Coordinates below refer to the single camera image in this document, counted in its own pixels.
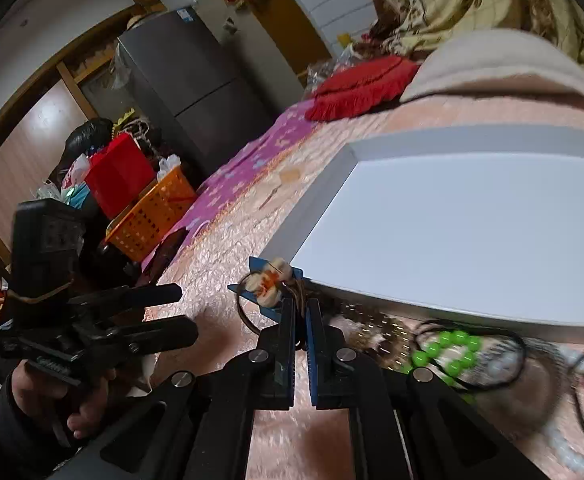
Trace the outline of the person's left hand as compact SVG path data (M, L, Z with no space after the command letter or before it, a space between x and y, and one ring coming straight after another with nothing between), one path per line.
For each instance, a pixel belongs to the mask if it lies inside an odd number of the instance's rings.
M114 368L91 382L87 393L72 399L65 382L36 370L23 360L11 374L11 392L16 406L30 417L65 415L65 427L75 439L83 439L96 428L109 403L109 384L116 378Z

